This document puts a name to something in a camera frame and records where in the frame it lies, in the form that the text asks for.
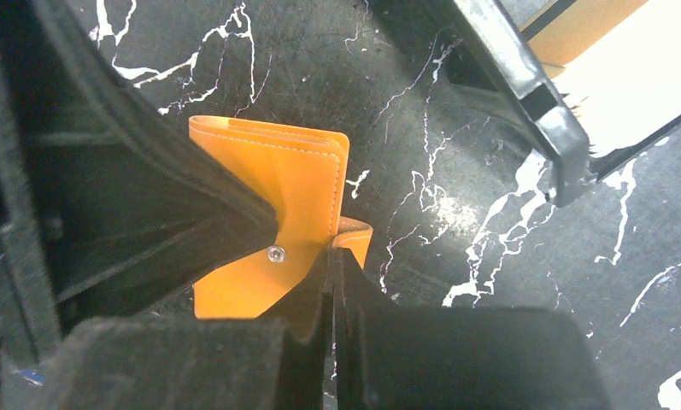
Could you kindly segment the orange leather card holder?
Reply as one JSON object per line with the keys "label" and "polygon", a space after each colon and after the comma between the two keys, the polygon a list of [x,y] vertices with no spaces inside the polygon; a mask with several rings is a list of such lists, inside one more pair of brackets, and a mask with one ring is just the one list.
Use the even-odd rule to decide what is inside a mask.
{"label": "orange leather card holder", "polygon": [[194,115],[190,138],[267,200],[279,232],[264,250],[222,266],[193,285],[199,319],[253,319],[308,274],[332,246],[365,264],[373,228],[341,215],[349,139],[341,132]]}

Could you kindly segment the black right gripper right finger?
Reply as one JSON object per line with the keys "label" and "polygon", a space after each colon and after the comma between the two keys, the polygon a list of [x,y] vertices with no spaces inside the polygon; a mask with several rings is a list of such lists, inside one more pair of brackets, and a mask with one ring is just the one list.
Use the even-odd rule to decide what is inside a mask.
{"label": "black right gripper right finger", "polygon": [[609,409],[583,333],[538,307],[400,306],[334,253],[342,409]]}

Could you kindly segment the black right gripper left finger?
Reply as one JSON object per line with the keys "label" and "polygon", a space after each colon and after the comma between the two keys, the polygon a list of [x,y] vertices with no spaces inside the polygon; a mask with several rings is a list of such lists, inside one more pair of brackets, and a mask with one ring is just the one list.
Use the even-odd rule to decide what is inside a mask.
{"label": "black right gripper left finger", "polygon": [[4,409],[320,409],[332,252],[258,319],[100,318],[35,369],[5,370]]}

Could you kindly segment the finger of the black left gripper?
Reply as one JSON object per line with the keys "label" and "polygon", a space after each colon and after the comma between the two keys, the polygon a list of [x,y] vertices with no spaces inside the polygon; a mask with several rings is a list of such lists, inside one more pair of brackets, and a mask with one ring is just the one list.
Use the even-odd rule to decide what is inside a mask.
{"label": "finger of the black left gripper", "polygon": [[274,209],[178,134],[62,1],[0,1],[0,343],[50,358],[266,248]]}

